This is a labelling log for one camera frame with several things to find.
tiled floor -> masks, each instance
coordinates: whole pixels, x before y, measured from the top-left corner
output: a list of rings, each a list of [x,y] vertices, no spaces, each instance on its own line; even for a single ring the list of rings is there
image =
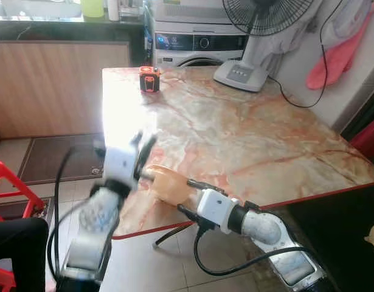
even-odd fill
[[[29,142],[29,139],[1,142],[0,160],[17,172]],[[61,183],[60,216],[89,195],[93,182],[94,180],[88,179]],[[40,197],[52,196],[54,193],[54,184],[41,184],[30,188]],[[0,184],[0,192],[10,190],[10,184]],[[63,261],[69,243],[77,231],[78,217],[73,213],[60,226],[60,262]],[[227,277],[213,277],[202,272],[193,258],[192,246],[196,235],[194,226],[169,238],[161,244],[161,248],[154,250],[151,244],[165,233],[166,231],[162,231],[113,241],[113,250],[100,291],[286,291],[269,265],[264,263]],[[201,240],[199,254],[210,268],[228,268],[254,256],[250,250],[246,250],[250,243],[245,244],[245,240],[235,234],[208,232]],[[52,280],[48,268],[46,280]]]

washing machine door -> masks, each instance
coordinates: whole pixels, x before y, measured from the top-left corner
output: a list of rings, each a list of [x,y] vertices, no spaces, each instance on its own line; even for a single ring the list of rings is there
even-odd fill
[[[182,62],[178,65],[178,67],[187,67],[187,66],[219,66],[223,62],[216,59],[211,58],[194,58],[187,61]]]

washing machine control panel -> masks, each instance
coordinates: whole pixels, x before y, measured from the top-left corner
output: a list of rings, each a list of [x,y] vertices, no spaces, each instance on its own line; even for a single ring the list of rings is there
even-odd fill
[[[245,35],[189,35],[176,33],[156,33],[156,49],[160,50],[243,50],[245,45]]]

red plastic chair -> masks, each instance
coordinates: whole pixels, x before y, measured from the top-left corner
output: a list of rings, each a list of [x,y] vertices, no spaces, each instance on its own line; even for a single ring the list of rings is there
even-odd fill
[[[350,143],[368,159],[374,158],[374,121],[358,133]]]
[[[23,218],[31,217],[34,207],[38,210],[44,208],[44,202],[38,198],[11,170],[9,170],[3,163],[0,162],[0,179],[5,178],[13,186],[15,186],[18,191],[10,193],[0,193],[0,198],[6,198],[9,196],[20,196],[25,195],[28,197],[29,202],[23,212]],[[14,275],[10,271],[0,269],[0,286],[3,286],[2,292],[9,292],[11,287],[15,287]]]

washing machine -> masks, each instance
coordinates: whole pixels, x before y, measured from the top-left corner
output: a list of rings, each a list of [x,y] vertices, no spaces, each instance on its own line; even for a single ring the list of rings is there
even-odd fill
[[[144,6],[145,28],[153,42],[153,66],[212,66],[242,58],[246,35],[229,23],[228,18],[223,17],[225,12],[221,1],[210,3],[217,5],[209,9],[206,7],[206,10],[196,6],[198,4],[187,10],[180,9],[180,5],[178,9],[166,10],[171,11],[172,15],[156,14],[158,7],[153,9],[149,5]]]

